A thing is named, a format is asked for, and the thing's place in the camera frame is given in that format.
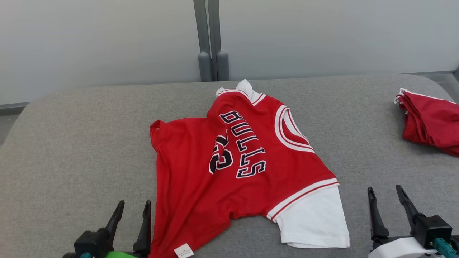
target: white partition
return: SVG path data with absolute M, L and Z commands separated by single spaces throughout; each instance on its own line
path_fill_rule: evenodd
M 72 87 L 200 81 L 193 1 L 0 6 L 0 105 Z
M 459 65 L 457 0 L 220 0 L 233 80 Z

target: folded red cloth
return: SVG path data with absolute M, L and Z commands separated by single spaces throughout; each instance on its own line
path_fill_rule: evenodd
M 400 88 L 394 103 L 405 115 L 403 138 L 459 157 L 459 106 Z

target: gray cylindrical hinge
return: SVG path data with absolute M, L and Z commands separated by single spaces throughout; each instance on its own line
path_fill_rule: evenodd
M 219 81 L 229 81 L 230 79 L 230 63 L 228 53 L 219 51 L 217 53 L 217 73 Z
M 212 81 L 212 67 L 210 63 L 210 56 L 206 52 L 201 52 L 198 55 L 199 73 L 201 74 L 202 82 Z

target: white tag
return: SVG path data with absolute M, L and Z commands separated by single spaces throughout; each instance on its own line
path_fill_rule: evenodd
M 177 254 L 179 258 L 187 258 L 193 256 L 194 254 L 188 244 L 179 246 L 178 248 L 174 249 L 174 252 Z

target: teal connector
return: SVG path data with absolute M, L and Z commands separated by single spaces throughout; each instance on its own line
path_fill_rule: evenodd
M 446 258 L 459 258 L 456 251 L 441 237 L 433 241 L 433 247 Z

